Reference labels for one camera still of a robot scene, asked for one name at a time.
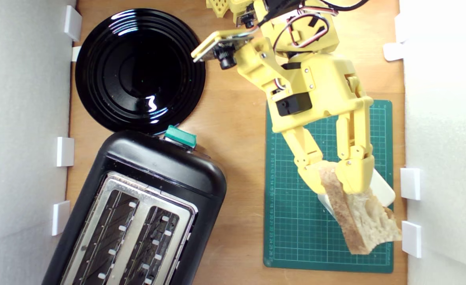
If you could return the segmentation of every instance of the toast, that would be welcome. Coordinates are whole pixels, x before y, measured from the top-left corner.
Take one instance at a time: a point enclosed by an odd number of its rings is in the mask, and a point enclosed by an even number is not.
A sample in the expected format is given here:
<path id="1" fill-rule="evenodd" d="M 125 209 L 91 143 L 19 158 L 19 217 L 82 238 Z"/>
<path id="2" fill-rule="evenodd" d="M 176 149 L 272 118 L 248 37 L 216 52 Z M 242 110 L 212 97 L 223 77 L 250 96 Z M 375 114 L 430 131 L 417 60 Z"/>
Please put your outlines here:
<path id="1" fill-rule="evenodd" d="M 393 212 L 383 207 L 370 188 L 360 194 L 345 194 L 335 173 L 336 165 L 322 161 L 314 166 L 319 170 L 349 251 L 367 255 L 381 243 L 401 240 Z"/>

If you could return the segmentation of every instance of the wooden table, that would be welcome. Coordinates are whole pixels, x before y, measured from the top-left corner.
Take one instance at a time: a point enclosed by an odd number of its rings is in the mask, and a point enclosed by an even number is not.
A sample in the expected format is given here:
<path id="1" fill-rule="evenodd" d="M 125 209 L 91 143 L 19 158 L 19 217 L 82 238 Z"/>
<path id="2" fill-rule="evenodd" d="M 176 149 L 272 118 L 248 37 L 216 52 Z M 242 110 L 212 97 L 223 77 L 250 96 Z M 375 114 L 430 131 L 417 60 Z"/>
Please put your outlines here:
<path id="1" fill-rule="evenodd" d="M 342 5 L 352 2 L 336 0 Z M 204 0 L 78 0 L 77 10 L 83 16 L 81 40 L 108 16 L 132 8 L 167 11 L 188 23 L 200 39 L 218 29 L 234 28 L 230 12 L 218 19 L 211 9 L 206 9 Z M 394 41 L 394 16 L 398 11 L 397 0 L 371 0 L 356 11 L 340 13 L 335 24 L 341 39 L 336 53 L 353 61 L 370 96 L 389 99 L 394 105 L 395 214 L 400 222 L 406 218 L 405 204 L 399 197 L 399 168 L 405 163 L 403 67 L 401 62 L 387 63 L 382 55 L 383 44 Z M 206 68 L 202 99 L 181 128 L 196 134 L 206 153 L 224 165 L 228 189 L 194 284 L 405 285 L 407 256 L 400 242 L 394 247 L 393 274 L 264 267 L 265 95 L 238 75 L 235 68 L 222 71 L 215 61 L 207 63 Z M 67 190 L 67 199 L 72 203 L 97 150 L 110 134 L 84 110 L 73 80 L 70 137 L 75 138 L 76 155 L 75 165 L 68 171 Z"/>

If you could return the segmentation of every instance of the wire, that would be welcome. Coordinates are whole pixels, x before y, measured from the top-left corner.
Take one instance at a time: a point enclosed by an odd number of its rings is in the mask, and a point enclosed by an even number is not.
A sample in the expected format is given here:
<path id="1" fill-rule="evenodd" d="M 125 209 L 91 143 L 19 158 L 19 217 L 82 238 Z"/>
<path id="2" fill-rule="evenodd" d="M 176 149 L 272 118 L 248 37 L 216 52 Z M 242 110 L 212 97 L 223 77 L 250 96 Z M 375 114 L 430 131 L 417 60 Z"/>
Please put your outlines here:
<path id="1" fill-rule="evenodd" d="M 275 82 L 275 85 L 277 86 L 278 89 L 280 89 L 280 90 L 284 90 L 284 89 L 285 89 L 285 85 L 282 86 L 282 85 L 280 84 L 280 82 L 278 81 L 278 78 L 275 78 L 273 81 Z"/>
<path id="2" fill-rule="evenodd" d="M 255 25 L 254 27 L 251 27 L 247 31 L 241 32 L 240 34 L 235 34 L 231 37 L 232 38 L 243 38 L 244 36 L 250 36 L 251 34 L 254 34 L 257 30 L 259 30 L 259 25 Z"/>
<path id="3" fill-rule="evenodd" d="M 336 11 L 352 11 L 352 10 L 358 9 L 359 7 L 365 5 L 365 3 L 368 2 L 368 0 L 360 0 L 358 3 L 356 3 L 356 4 L 352 5 L 352 6 L 349 6 L 349 7 L 337 6 L 337 5 L 331 4 L 330 2 L 327 2 L 327 1 L 324 1 L 324 0 L 321 0 L 321 2 L 328 5 L 328 7 L 330 7 L 333 10 L 336 10 Z"/>
<path id="4" fill-rule="evenodd" d="M 291 20 L 289 20 L 289 22 L 287 22 L 287 25 L 285 25 L 285 27 L 282 29 L 282 31 L 280 31 L 280 34 L 278 34 L 277 38 L 276 38 L 275 41 L 273 42 L 273 52 L 275 52 L 275 49 L 276 49 L 278 40 L 280 40 L 280 37 L 282 36 L 282 34 L 284 33 L 284 31 L 287 30 L 287 28 L 289 28 L 289 26 L 291 26 L 292 23 L 294 23 L 296 20 L 299 20 L 299 19 L 301 19 L 301 18 L 313 17 L 313 16 L 315 16 L 315 15 L 317 15 L 317 13 L 315 13 L 315 14 L 302 14 L 302 15 L 295 16 L 294 18 L 292 18 Z"/>
<path id="5" fill-rule="evenodd" d="M 299 20 L 301 18 L 304 18 L 304 17 L 317 17 L 321 20 L 323 20 L 323 22 L 325 22 L 325 29 L 316 33 L 314 36 L 312 36 L 311 38 L 309 38 L 308 40 L 305 40 L 305 42 L 301 43 L 301 44 L 297 44 L 296 41 L 294 40 L 293 38 L 293 33 L 291 32 L 291 24 L 294 23 L 296 20 Z M 311 43 L 313 43 L 315 40 L 318 40 L 319 38 L 321 38 L 322 36 L 324 36 L 328 31 L 329 31 L 329 21 L 324 18 L 323 16 L 320 15 L 320 13 L 313 13 L 313 14 L 302 14 L 302 15 L 298 15 L 294 18 L 292 18 L 291 20 L 289 20 L 287 22 L 287 25 L 285 25 L 285 27 L 282 29 L 282 31 L 280 32 L 280 34 L 278 34 L 277 38 L 275 39 L 275 41 L 273 42 L 273 52 L 275 52 L 276 50 L 276 46 L 277 46 L 277 43 L 278 43 L 278 40 L 280 40 L 280 37 L 282 36 L 282 34 L 284 33 L 284 31 L 286 29 L 289 28 L 289 34 L 291 36 L 291 40 L 293 41 L 293 46 L 294 47 L 297 47 L 297 48 L 304 48 L 306 47 L 307 45 L 310 45 Z"/>
<path id="6" fill-rule="evenodd" d="M 303 10 L 303 11 L 318 11 L 319 13 L 326 13 L 326 14 L 331 14 L 332 16 L 337 16 L 338 11 L 331 9 L 331 8 L 324 8 L 324 7 L 317 7 L 317 6 L 303 6 L 298 8 L 298 10 Z"/>
<path id="7" fill-rule="evenodd" d="M 324 36 L 328 30 L 329 30 L 329 22 L 326 18 L 324 18 L 323 16 L 321 16 L 320 14 L 315 14 L 314 16 L 316 16 L 317 18 L 320 18 L 321 20 L 323 20 L 326 24 L 326 27 L 324 30 L 316 33 L 314 36 L 312 36 L 311 38 L 309 38 L 308 40 L 306 40 L 305 42 L 299 44 L 299 45 L 295 45 L 295 47 L 299 47 L 299 48 L 304 48 L 306 47 L 307 45 L 310 45 L 311 43 L 313 43 L 315 40 L 318 40 L 320 37 Z"/>

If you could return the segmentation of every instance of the grid lines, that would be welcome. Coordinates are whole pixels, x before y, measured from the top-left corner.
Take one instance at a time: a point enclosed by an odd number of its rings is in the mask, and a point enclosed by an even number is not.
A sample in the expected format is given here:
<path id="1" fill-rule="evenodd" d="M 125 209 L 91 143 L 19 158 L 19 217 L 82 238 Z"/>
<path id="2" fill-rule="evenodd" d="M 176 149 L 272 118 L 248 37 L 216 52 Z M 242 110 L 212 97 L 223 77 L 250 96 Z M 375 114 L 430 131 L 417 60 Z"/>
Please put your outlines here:
<path id="1" fill-rule="evenodd" d="M 324 159 L 338 161 L 337 117 L 306 125 Z M 370 108 L 375 167 L 392 186 L 392 105 L 375 101 Z M 392 272 L 392 243 L 367 256 L 351 255 L 336 220 L 298 175 L 294 157 L 267 119 L 264 262 L 269 267 L 315 270 Z"/>

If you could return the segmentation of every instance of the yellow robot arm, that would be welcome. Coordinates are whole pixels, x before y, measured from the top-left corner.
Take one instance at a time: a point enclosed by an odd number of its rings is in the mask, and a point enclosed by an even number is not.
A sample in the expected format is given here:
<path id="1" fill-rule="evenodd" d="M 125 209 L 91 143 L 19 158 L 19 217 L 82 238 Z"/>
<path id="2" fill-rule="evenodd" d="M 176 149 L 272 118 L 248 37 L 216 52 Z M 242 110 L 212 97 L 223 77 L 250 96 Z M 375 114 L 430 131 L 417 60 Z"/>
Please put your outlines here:
<path id="1" fill-rule="evenodd" d="M 299 175 L 318 194 L 325 194 L 316 169 L 323 154 L 304 126 L 338 115 L 336 173 L 346 193 L 361 193 L 369 187 L 374 168 L 369 121 L 373 100 L 366 96 L 352 63 L 329 54 L 338 45 L 331 19 L 334 11 L 317 0 L 307 0 L 306 5 L 314 11 L 308 14 L 298 8 L 263 25 L 263 38 L 252 36 L 258 27 L 244 32 L 216 31 L 191 56 L 195 61 L 217 58 L 223 69 L 236 65 L 240 75 L 265 92 L 273 132 L 282 133 Z M 253 7 L 258 19 L 266 18 L 263 0 L 254 0 Z M 319 24 L 312 24 L 315 18 Z M 318 40 L 302 47 L 320 33 L 323 36 Z M 287 56 L 287 64 L 280 66 L 276 54 Z"/>

